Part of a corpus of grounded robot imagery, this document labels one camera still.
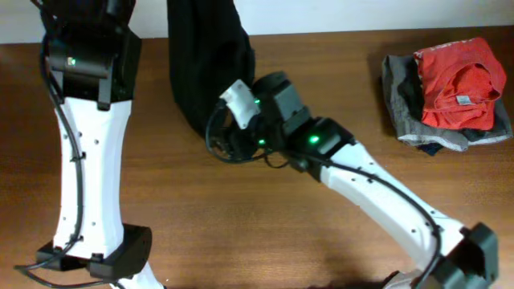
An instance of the white wall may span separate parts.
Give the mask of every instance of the white wall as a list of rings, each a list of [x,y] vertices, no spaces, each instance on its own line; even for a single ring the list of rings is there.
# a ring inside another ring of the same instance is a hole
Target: white wall
[[[38,42],[29,0],[0,0],[0,43]],[[514,25],[514,0],[235,0],[250,35]],[[167,37],[166,0],[138,0],[130,26]]]

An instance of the cable clip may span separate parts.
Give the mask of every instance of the cable clip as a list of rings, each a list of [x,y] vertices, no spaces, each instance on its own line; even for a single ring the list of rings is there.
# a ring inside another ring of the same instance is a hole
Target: cable clip
[[[77,162],[77,161],[85,160],[85,159],[86,159],[86,153],[82,152],[82,156],[81,157],[72,157],[70,162]]]

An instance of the black bracket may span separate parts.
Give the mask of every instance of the black bracket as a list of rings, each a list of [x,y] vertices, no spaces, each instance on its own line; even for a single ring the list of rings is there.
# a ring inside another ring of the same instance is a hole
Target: black bracket
[[[123,224],[124,236],[121,245],[104,258],[102,254],[93,254],[90,259],[66,256],[49,263],[45,268],[53,271],[71,271],[87,268],[93,278],[116,282],[122,278],[132,278],[141,272],[150,256],[152,231],[148,227]],[[58,254],[53,241],[50,241],[36,253],[37,262],[42,262]]]
[[[283,155],[293,169],[308,172],[320,181],[321,165],[300,154],[307,153],[328,160],[343,146],[356,144],[353,135],[334,120],[312,118],[283,72],[259,79],[252,90],[261,108],[261,116],[252,119],[257,122],[256,138],[265,140],[265,149],[285,151]]]
[[[101,111],[133,100],[140,55],[141,39],[128,28],[95,35],[70,24],[49,42],[51,73],[63,96],[94,100]]]
[[[482,289],[498,279],[498,238],[482,223],[463,228],[464,239],[441,258],[426,281],[427,288]]]

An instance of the white tag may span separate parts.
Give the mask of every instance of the white tag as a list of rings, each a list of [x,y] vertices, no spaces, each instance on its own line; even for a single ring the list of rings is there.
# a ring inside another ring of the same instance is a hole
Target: white tag
[[[250,88],[240,79],[219,97],[226,101],[226,106],[234,115],[241,129],[248,126],[251,118],[260,114],[260,108]]]
[[[473,105],[469,96],[457,96],[457,102],[459,105]]]

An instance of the wire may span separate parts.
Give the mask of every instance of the wire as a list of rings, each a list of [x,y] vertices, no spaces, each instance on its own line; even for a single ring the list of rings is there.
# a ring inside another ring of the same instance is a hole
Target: wire
[[[94,282],[81,283],[81,284],[59,285],[59,284],[50,283],[50,282],[46,281],[45,279],[42,279],[42,278],[30,273],[29,271],[22,271],[22,274],[43,286],[46,286],[49,288],[57,288],[57,289],[87,288],[87,287],[94,287],[94,286],[109,284],[109,282],[107,282],[107,281],[94,281]]]
[[[386,181],[384,179],[381,179],[380,177],[378,177],[378,176],[376,176],[376,175],[374,175],[372,173],[363,172],[362,170],[355,169],[355,168],[349,167],[347,165],[340,165],[340,164],[337,164],[337,163],[335,163],[333,161],[326,160],[326,159],[323,159],[323,158],[320,158],[320,157],[317,157],[317,156],[314,156],[314,155],[308,154],[308,153],[296,153],[296,152],[290,152],[290,151],[284,151],[284,153],[289,154],[289,155],[293,155],[293,156],[297,156],[297,157],[304,157],[304,158],[306,158],[306,159],[308,159],[310,161],[318,162],[321,165],[324,165],[324,166],[327,166],[327,167],[332,166],[332,167],[335,167],[335,168],[338,168],[338,169],[343,169],[343,170],[349,171],[351,173],[362,175],[362,176],[367,177],[368,179],[371,179],[373,181],[377,181],[377,182],[381,183],[382,185],[384,185],[385,187],[387,187],[388,189],[393,190],[400,197],[402,197],[409,204],[411,204],[417,211],[419,211],[419,213],[431,225],[431,227],[433,229],[432,230],[432,234],[433,234],[433,236],[435,238],[434,255],[432,256],[430,262],[426,266],[424,272],[422,272],[422,274],[417,278],[417,280],[414,282],[414,285],[413,285],[414,288],[420,288],[420,286],[428,278],[429,274],[434,270],[435,266],[437,266],[437,263],[438,263],[439,259],[441,258],[440,252],[441,252],[441,246],[442,246],[441,232],[438,229],[438,225],[435,223],[434,219],[430,216],[430,214],[428,214],[428,212],[423,207],[421,207],[414,199],[412,199],[412,197],[410,197],[406,193],[402,192],[399,188],[395,187],[394,185],[392,185],[388,181]]]
[[[63,109],[59,105],[58,96],[52,91],[52,85],[51,80],[47,74],[46,71],[46,65],[45,65],[45,57],[47,54],[47,46],[48,46],[48,37],[45,35],[43,37],[42,42],[42,50],[41,54],[39,56],[39,69],[41,72],[41,76],[43,77],[43,81],[47,86],[48,91],[50,92],[50,99],[52,104],[54,105],[55,111],[57,112],[57,116],[61,122],[61,124],[64,127],[64,130],[66,131],[68,140],[70,141],[71,145],[71,155],[72,160],[75,162],[75,171],[76,171],[76,180],[77,180],[77,216],[76,216],[76,222],[75,222],[75,231],[70,237],[70,241],[67,243],[67,245],[62,249],[59,253],[55,254],[54,256],[48,258],[47,260],[44,260],[40,263],[36,263],[29,266],[15,266],[14,269],[19,271],[28,271],[28,270],[34,270],[41,267],[45,267],[49,263],[52,263],[58,259],[61,259],[66,255],[67,252],[69,252],[72,247],[80,240],[80,231],[82,229],[82,221],[84,217],[84,183],[83,183],[83,171],[82,171],[82,161],[80,159],[82,158],[82,154],[80,153],[79,146],[77,144],[75,135],[73,131],[71,130],[71,126],[69,122],[67,121],[66,116],[64,115]],[[54,89],[57,91],[57,93],[60,93],[59,96],[61,99],[63,99],[62,91],[60,89],[54,87]]]
[[[214,151],[213,147],[210,144],[210,128],[212,127],[214,118],[220,112],[222,112],[225,107],[226,107],[226,101],[220,100],[214,107],[214,111],[212,112],[212,114],[210,114],[210,116],[209,116],[209,120],[207,121],[207,126],[206,126],[206,148],[207,148],[207,151],[209,151],[210,154],[215,156],[220,161],[227,163],[227,164],[233,164],[233,165],[245,164],[245,163],[249,163],[252,161],[257,161],[257,160],[265,158],[267,156],[267,154],[263,153],[263,154],[258,155],[257,157],[251,157],[251,158],[242,159],[242,160],[234,160],[234,159],[222,157]]]
[[[269,160],[269,155],[264,156],[264,162],[272,169],[282,169],[289,165],[289,161],[284,162],[282,165],[273,165]]]

